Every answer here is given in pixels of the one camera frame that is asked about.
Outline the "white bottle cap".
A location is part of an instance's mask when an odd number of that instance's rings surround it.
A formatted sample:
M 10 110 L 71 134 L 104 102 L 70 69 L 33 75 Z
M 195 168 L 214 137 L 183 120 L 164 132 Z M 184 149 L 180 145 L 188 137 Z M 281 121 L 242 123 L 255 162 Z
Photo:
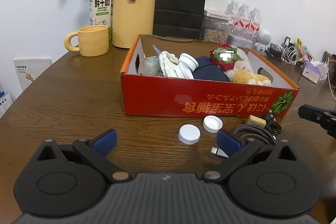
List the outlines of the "white bottle cap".
M 178 132 L 178 139 L 187 145 L 193 145 L 199 141 L 201 137 L 200 130 L 192 124 L 184 124 Z
M 203 119 L 203 128 L 209 133 L 216 134 L 222 127 L 223 122 L 217 116 L 208 115 Z

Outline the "yellow small plug block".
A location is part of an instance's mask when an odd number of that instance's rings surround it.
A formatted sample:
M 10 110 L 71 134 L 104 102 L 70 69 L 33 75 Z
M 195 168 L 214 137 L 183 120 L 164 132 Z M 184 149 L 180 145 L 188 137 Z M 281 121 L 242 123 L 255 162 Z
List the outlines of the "yellow small plug block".
M 246 124 L 253 124 L 264 128 L 266 126 L 266 120 L 256 117 L 254 115 L 250 115 L 246 121 Z

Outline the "red cardboard box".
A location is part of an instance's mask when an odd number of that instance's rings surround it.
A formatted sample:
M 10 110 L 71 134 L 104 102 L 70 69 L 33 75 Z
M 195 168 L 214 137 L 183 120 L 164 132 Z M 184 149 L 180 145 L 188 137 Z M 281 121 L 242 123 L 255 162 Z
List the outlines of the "red cardboard box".
M 281 98 L 274 115 L 286 114 L 299 87 L 285 73 L 252 49 L 244 49 L 253 71 L 262 68 L 272 76 L 272 85 L 259 86 L 208 80 L 142 76 L 139 68 L 153 47 L 180 55 L 199 57 L 210 53 L 216 44 L 201 40 L 181 40 L 137 35 L 121 68 L 122 101 L 126 115 L 196 118 L 207 115 L 261 117 Z

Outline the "yellow plush toy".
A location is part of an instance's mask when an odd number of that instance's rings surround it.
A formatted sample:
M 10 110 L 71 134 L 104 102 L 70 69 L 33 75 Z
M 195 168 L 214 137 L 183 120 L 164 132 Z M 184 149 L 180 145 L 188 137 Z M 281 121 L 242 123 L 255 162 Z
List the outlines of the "yellow plush toy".
M 268 77 L 250 73 L 242 69 L 233 70 L 232 76 L 229 77 L 232 83 L 272 86 L 271 80 Z

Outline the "pale green mesh sponge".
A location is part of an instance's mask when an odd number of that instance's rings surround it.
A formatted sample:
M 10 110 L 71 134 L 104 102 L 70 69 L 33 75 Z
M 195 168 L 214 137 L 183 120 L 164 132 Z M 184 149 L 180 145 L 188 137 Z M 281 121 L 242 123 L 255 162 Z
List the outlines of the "pale green mesh sponge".
M 143 64 L 139 66 L 138 73 L 143 76 L 162 76 L 159 57 L 146 57 Z

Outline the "blue white leaflets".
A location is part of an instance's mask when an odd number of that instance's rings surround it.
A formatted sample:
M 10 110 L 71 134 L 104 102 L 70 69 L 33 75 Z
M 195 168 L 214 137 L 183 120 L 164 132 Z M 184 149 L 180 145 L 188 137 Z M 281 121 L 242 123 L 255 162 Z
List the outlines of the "blue white leaflets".
M 13 104 L 13 99 L 11 98 L 10 93 L 1 93 L 0 98 L 0 118 L 5 114 L 5 112 Z

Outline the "white robot figurine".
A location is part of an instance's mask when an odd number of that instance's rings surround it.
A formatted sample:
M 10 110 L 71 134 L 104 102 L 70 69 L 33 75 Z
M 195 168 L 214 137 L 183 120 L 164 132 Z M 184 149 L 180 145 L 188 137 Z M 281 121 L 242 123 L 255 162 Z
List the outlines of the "white robot figurine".
M 255 50 L 259 54 L 266 56 L 266 46 L 271 42 L 271 40 L 272 37 L 269 31 L 260 30 L 256 36 Z

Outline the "white cloth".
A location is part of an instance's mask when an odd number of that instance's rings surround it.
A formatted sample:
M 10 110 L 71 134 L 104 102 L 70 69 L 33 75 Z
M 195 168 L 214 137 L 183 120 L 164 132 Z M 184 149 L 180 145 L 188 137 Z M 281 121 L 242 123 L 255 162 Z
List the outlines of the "white cloth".
M 198 68 L 197 60 L 187 53 L 175 54 L 163 51 L 159 54 L 159 64 L 165 77 L 193 79 L 193 72 Z

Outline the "yellow ceramic mug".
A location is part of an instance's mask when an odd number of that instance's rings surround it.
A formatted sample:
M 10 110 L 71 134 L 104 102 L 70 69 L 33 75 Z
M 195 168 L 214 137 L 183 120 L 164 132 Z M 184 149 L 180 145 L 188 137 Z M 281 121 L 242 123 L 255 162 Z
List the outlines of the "yellow ceramic mug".
M 78 46 L 71 44 L 77 36 Z M 71 32 L 64 39 L 64 46 L 70 52 L 79 52 L 84 57 L 96 57 L 109 51 L 108 27 L 103 25 L 87 26 Z

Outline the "purple woven fabric pouch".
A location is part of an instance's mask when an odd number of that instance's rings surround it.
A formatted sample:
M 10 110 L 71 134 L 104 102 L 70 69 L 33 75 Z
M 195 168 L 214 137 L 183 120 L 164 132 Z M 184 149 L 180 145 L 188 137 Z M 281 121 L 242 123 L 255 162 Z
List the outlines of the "purple woven fabric pouch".
M 154 49 L 155 53 L 157 54 L 157 56 L 159 56 L 161 54 L 161 51 L 155 45 L 153 45 L 153 49 Z

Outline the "water bottle right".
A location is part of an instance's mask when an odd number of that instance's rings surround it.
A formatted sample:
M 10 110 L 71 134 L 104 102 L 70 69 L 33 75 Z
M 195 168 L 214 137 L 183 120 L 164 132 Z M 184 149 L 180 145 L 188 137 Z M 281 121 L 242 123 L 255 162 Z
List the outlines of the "water bottle right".
M 253 39 L 259 32 L 261 26 L 261 16 L 260 16 L 260 9 L 254 7 L 254 9 L 249 14 L 249 38 Z

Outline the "water bottle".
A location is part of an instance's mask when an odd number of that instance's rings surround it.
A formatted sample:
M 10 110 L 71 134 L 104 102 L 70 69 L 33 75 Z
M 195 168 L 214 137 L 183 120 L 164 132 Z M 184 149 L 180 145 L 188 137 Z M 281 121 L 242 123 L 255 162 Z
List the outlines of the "water bottle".
M 238 30 L 240 32 L 245 31 L 249 28 L 250 18 L 249 18 L 249 5 L 243 3 L 238 10 Z
M 225 14 L 229 16 L 236 16 L 238 14 L 238 2 L 232 0 L 226 8 Z
M 249 14 L 249 38 L 253 39 L 259 32 L 261 26 L 261 16 L 260 16 L 260 9 L 254 7 L 254 9 Z

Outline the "water bottle middle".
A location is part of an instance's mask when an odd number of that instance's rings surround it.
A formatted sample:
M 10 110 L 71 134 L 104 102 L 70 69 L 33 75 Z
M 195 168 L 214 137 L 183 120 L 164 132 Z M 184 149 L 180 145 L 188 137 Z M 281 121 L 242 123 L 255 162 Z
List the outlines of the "water bottle middle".
M 249 5 L 243 3 L 238 10 L 238 30 L 240 32 L 245 31 L 249 28 L 250 18 L 249 18 Z

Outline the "clear jar of seeds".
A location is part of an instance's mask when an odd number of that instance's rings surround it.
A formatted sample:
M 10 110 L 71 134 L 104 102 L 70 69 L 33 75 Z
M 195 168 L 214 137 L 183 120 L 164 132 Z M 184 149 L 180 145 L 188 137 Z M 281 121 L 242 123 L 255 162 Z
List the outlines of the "clear jar of seeds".
M 204 41 L 225 44 L 228 38 L 230 17 L 217 11 L 205 9 L 201 38 Z

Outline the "white wall panel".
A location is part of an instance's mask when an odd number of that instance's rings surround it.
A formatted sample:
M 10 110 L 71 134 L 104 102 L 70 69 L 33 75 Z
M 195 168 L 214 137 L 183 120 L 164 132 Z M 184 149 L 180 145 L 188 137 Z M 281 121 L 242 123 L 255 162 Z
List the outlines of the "white wall panel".
M 15 59 L 13 63 L 23 91 L 52 64 L 49 58 Z

